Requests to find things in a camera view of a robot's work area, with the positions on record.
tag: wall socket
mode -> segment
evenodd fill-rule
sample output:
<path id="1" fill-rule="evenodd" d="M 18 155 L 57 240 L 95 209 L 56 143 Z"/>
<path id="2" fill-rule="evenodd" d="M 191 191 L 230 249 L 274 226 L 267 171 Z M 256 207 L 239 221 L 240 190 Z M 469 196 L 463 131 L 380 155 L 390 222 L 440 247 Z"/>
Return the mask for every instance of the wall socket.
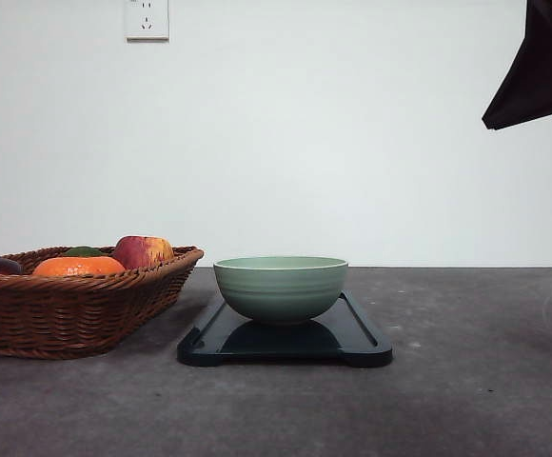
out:
<path id="1" fill-rule="evenodd" d="M 128 40 L 168 40 L 168 0 L 126 0 Z"/>

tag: ceramic bowl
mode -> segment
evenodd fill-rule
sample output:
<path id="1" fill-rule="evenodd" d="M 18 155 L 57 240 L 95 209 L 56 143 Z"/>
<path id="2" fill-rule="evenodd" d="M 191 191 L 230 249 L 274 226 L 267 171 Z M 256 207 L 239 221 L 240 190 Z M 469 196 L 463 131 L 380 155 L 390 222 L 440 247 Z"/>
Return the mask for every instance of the ceramic bowl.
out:
<path id="1" fill-rule="evenodd" d="M 235 311 L 266 324 L 297 324 L 333 306 L 347 266 L 326 257 L 249 257 L 222 260 L 214 270 Z"/>

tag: dark green tray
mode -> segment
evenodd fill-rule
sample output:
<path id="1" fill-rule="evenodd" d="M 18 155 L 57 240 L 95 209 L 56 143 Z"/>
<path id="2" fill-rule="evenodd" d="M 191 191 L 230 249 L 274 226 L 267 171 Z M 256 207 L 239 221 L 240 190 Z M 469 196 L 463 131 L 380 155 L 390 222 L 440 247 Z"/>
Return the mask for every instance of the dark green tray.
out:
<path id="1" fill-rule="evenodd" d="M 296 359 L 373 368 L 392 361 L 392 345 L 346 290 L 327 312 L 295 326 L 249 320 L 218 295 L 179 343 L 177 358 L 196 367 Z"/>

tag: concrete surface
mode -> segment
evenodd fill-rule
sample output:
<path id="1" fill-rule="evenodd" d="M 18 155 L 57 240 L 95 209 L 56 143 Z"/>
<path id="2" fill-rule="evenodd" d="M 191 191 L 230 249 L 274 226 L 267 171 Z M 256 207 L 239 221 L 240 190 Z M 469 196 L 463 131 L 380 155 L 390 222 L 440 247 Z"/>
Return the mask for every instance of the concrete surface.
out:
<path id="1" fill-rule="evenodd" d="M 194 368 L 177 343 L 216 291 L 109 354 L 0 357 L 0 456 L 552 456 L 552 269 L 352 268 L 384 368 Z"/>

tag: black fabric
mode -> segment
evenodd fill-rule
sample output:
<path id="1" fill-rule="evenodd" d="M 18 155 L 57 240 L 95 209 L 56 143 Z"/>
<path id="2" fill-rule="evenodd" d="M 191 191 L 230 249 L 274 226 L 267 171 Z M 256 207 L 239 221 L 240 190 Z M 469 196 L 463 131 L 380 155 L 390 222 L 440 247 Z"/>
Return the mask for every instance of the black fabric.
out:
<path id="1" fill-rule="evenodd" d="M 528 0 L 525 37 L 483 122 L 503 129 L 552 114 L 552 0 Z"/>

